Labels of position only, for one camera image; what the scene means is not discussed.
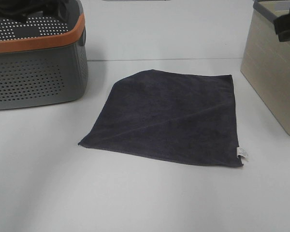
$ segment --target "white table surface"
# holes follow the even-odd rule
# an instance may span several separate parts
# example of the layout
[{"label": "white table surface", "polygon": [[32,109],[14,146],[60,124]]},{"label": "white table surface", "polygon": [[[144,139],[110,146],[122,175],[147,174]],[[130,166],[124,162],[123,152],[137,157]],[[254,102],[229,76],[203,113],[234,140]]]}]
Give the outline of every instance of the white table surface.
[{"label": "white table surface", "polygon": [[[176,9],[150,3],[155,15],[146,24],[148,2],[121,3],[123,11],[113,6],[107,14],[105,2],[83,0],[85,11],[93,9],[87,23],[95,15],[100,19],[87,26],[88,59],[198,59],[89,62],[82,99],[0,111],[0,232],[290,232],[290,137],[240,73],[236,58],[244,50],[252,1],[200,1],[202,10],[188,7],[191,0],[169,2]],[[233,6],[234,15],[225,4]],[[134,17],[155,34],[133,33],[133,21],[119,23],[136,8],[142,11]],[[207,9],[216,10],[215,20],[204,18]],[[190,26],[178,21],[173,31],[160,31],[155,17],[175,22],[175,12]],[[203,21],[192,23],[197,15]],[[234,24],[222,30],[221,21]],[[117,27],[108,28],[111,22]],[[228,33],[217,39],[211,27],[201,24]],[[191,35],[192,25],[203,36],[180,36],[184,31]],[[171,32],[175,38],[165,40]],[[130,42],[123,44],[126,38]],[[189,166],[78,146],[113,83],[149,69],[232,74],[239,143],[249,162],[237,169]]]}]

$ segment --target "microfiber cloth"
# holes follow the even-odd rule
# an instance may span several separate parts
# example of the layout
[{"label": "microfiber cloth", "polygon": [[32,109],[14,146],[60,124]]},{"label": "microfiber cloth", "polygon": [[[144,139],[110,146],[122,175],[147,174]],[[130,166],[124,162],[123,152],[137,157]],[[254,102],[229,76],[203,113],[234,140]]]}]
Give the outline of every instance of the microfiber cloth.
[{"label": "microfiber cloth", "polygon": [[231,75],[139,72],[114,84],[79,143],[191,165],[243,166]]}]

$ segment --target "gray plastic basket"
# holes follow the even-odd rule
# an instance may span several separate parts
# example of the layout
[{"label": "gray plastic basket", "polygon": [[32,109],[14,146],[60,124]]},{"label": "gray plastic basket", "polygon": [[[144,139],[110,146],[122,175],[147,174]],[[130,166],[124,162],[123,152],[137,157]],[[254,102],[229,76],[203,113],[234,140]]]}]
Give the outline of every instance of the gray plastic basket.
[{"label": "gray plastic basket", "polygon": [[[33,41],[41,47],[37,39],[42,38],[40,41],[46,45],[40,49],[0,52],[0,110],[69,102],[83,96],[88,78],[85,25],[78,27],[82,31],[79,37],[74,34],[73,43],[64,44],[61,40],[71,38],[70,33],[83,15],[82,4],[69,0],[67,10],[67,23],[40,13],[30,15],[26,24],[0,18],[0,43],[13,47],[11,41],[17,41],[30,48]],[[44,40],[53,38],[61,46],[53,47],[47,43],[50,40]]]}]

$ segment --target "fabric tag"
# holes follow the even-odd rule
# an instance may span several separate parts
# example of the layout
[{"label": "fabric tag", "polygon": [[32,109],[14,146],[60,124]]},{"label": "fabric tag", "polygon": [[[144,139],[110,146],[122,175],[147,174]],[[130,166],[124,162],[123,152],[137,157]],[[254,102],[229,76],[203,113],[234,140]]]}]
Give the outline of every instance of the fabric tag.
[{"label": "fabric tag", "polygon": [[237,157],[239,156],[244,157],[248,161],[248,153],[240,147],[237,148]]}]

